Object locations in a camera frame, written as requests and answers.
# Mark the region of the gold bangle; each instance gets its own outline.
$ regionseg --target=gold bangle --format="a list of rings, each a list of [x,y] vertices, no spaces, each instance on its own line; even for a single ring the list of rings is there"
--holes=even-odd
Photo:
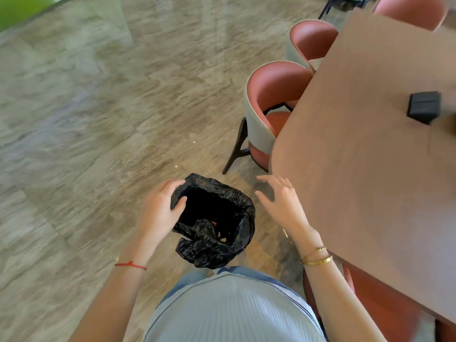
[[[313,251],[312,253],[309,253],[308,255],[306,255],[305,257],[302,257],[301,258],[301,264],[304,265],[305,264],[305,260],[307,259],[308,256],[314,254],[315,252],[320,252],[320,251],[324,251],[326,249],[326,246],[323,246],[323,247],[318,247],[315,251]]]
[[[330,261],[332,261],[333,259],[333,256],[329,256],[328,258],[325,258],[323,260],[319,260],[317,262],[307,262],[307,263],[304,263],[304,265],[320,265],[320,264],[325,264],[325,263],[328,263]]]

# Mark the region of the table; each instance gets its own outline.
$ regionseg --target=table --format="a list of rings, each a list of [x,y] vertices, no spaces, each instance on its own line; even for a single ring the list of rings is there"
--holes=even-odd
[[[406,111],[435,90],[452,110],[455,58],[451,30],[355,9],[271,157],[334,254],[454,323],[456,119]]]

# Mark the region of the person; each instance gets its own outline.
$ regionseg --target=person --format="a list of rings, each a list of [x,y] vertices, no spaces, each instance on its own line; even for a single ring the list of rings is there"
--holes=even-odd
[[[274,190],[274,201],[256,191],[266,211],[286,230],[306,257],[318,311],[331,342],[385,338],[352,292],[319,233],[311,227],[288,179],[258,176]],[[69,342],[120,342],[144,278],[141,267],[172,230],[186,197],[171,210],[171,195],[184,180],[166,180],[145,199],[133,237],[119,263],[79,322]],[[212,277],[192,271],[157,306],[143,341],[325,341],[305,300],[281,282],[244,267],[225,267]]]

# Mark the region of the red string bracelet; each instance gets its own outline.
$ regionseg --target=red string bracelet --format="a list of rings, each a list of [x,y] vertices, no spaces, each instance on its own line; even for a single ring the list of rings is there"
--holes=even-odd
[[[145,268],[144,266],[133,264],[133,260],[130,260],[128,263],[117,263],[117,264],[114,264],[114,266],[133,266],[134,268],[140,268],[143,270],[147,270],[147,268]]]

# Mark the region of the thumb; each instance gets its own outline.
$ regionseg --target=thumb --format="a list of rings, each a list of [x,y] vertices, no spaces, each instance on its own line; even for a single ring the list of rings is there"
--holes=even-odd
[[[259,190],[255,191],[255,194],[257,195],[259,201],[263,206],[268,210],[272,204],[272,202],[265,196],[265,194]]]
[[[184,212],[186,202],[187,197],[183,196],[181,199],[179,199],[176,206],[172,210],[172,212],[177,215],[177,218],[179,218],[179,216]]]

